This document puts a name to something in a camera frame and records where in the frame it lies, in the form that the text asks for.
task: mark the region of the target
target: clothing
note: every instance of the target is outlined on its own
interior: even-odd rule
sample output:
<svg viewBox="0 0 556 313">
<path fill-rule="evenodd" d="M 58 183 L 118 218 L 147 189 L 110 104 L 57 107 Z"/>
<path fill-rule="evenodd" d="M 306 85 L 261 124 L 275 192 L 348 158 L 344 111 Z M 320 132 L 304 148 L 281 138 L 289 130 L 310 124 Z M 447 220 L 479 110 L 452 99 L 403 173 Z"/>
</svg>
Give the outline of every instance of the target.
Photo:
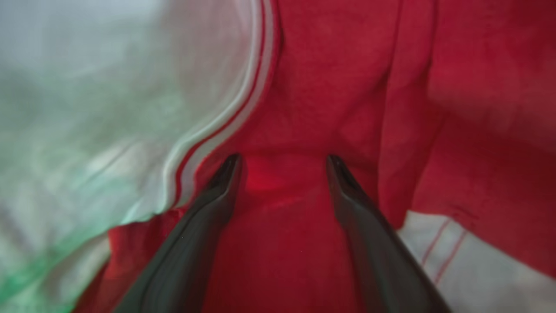
<svg viewBox="0 0 556 313">
<path fill-rule="evenodd" d="M 228 44 L 243 51 L 224 21 L 252 25 L 245 38 L 257 53 L 223 65 L 220 74 L 242 70 L 215 85 L 228 96 L 200 114 L 210 127 L 162 154 L 167 200 L 145 210 L 168 210 L 104 224 L 123 225 L 108 231 L 110 260 L 77 312 L 115 307 L 231 153 L 244 156 L 247 183 L 220 238 L 206 312 L 361 310 L 328 154 L 345 160 L 455 311 L 555 309 L 556 3 L 237 0 L 233 12 L 250 15 L 183 3 L 170 11 L 213 17 L 172 39 L 205 47 L 195 60 L 229 60 L 219 54 Z M 222 45 L 199 39 L 211 35 Z M 218 75 L 182 77 L 194 92 Z M 192 110 L 211 103 L 203 95 Z"/>
</svg>

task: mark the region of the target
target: white trim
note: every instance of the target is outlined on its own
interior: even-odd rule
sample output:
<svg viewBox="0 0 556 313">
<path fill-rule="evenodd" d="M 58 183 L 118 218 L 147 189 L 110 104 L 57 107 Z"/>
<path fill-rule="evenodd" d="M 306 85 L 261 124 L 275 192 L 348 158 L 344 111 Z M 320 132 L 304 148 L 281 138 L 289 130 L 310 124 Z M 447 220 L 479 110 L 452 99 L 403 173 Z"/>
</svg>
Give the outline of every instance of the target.
<svg viewBox="0 0 556 313">
<path fill-rule="evenodd" d="M 234 100 L 230 103 L 224 111 L 222 111 L 210 123 L 200 129 L 193 135 L 185 135 L 182 137 L 172 148 L 163 168 L 163 181 L 162 192 L 163 203 L 160 203 L 159 208 L 163 210 L 169 209 L 173 203 L 176 194 L 175 173 L 178 166 L 183 160 L 187 152 L 199 141 L 207 138 L 214 133 L 218 128 L 226 124 L 226 122 L 240 109 L 246 101 L 253 84 L 255 83 L 255 74 L 259 65 L 259 52 L 261 48 L 262 37 L 262 21 L 261 21 L 261 3 L 260 0 L 251 1 L 251 18 L 253 22 L 251 47 L 249 52 L 249 61 L 247 66 L 246 75 L 241 85 L 240 91 L 235 96 Z M 185 184 L 182 184 L 182 190 L 186 189 Z"/>
<path fill-rule="evenodd" d="M 265 25 L 263 26 L 265 30 L 265 42 L 262 51 L 262 59 L 259 68 L 259 75 L 257 81 L 255 82 L 255 89 L 245 107 L 237 115 L 237 117 L 226 127 L 218 133 L 213 138 L 209 139 L 207 142 L 203 143 L 191 156 L 191 159 L 185 165 L 183 173 L 181 174 L 182 192 L 180 195 L 180 200 L 178 206 L 186 204 L 191 196 L 194 194 L 194 190 L 197 187 L 195 184 L 195 171 L 201 165 L 204 158 L 209 155 L 214 149 L 216 149 L 220 144 L 226 141 L 231 135 L 233 135 L 241 125 L 247 120 L 253 109 L 255 108 L 259 98 L 264 90 L 268 74 L 270 72 L 270 66 L 272 61 L 272 44 L 274 42 L 274 16 L 272 15 L 272 4 L 270 0 L 262 0 L 264 5 L 262 9 L 264 10 Z M 260 14 L 257 14 L 258 21 L 260 20 Z M 257 47 L 257 53 L 260 51 L 260 46 Z"/>
<path fill-rule="evenodd" d="M 454 312 L 556 312 L 556 280 L 447 217 L 409 211 L 398 232 Z"/>
</svg>

